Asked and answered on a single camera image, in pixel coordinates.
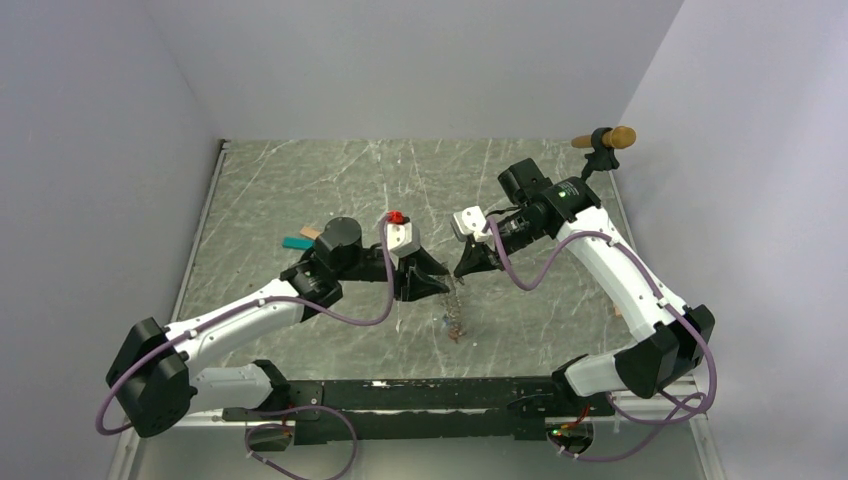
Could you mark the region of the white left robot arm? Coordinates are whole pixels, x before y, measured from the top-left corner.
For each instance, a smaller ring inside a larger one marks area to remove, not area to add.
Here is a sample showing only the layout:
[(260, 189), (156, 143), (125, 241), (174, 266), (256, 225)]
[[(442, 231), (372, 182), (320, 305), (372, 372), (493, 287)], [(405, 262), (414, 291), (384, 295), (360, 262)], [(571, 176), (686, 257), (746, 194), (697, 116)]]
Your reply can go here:
[(414, 302), (449, 292), (449, 271), (420, 241), (417, 227), (398, 211), (378, 223), (379, 243), (366, 247), (360, 224), (330, 220), (300, 259), (256, 292), (188, 320), (136, 323), (109, 368), (109, 401), (117, 401), (127, 428), (141, 438), (159, 435), (197, 412), (242, 408), (272, 420), (293, 407), (291, 385), (269, 360), (217, 368), (224, 355), (266, 334), (323, 314), (365, 325), (331, 311), (345, 281), (377, 282), (388, 288), (386, 320), (396, 302)]

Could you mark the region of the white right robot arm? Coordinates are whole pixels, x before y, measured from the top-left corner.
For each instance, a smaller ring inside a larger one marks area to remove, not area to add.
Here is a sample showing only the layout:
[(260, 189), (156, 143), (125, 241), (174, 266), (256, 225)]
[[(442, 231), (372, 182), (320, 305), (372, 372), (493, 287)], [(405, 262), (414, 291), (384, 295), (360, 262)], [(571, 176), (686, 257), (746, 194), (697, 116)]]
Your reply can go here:
[(557, 253), (570, 252), (593, 276), (619, 308), (631, 336), (622, 348), (580, 356), (554, 371), (551, 399), (560, 413), (578, 414), (599, 393), (629, 391), (651, 398), (706, 358), (713, 314), (704, 305), (689, 305), (659, 280), (584, 177), (553, 182), (534, 160), (525, 159), (498, 181), (512, 213), (496, 219), (473, 206), (452, 216), (452, 229), (465, 244), (455, 276), (511, 272), (511, 254), (549, 237)]

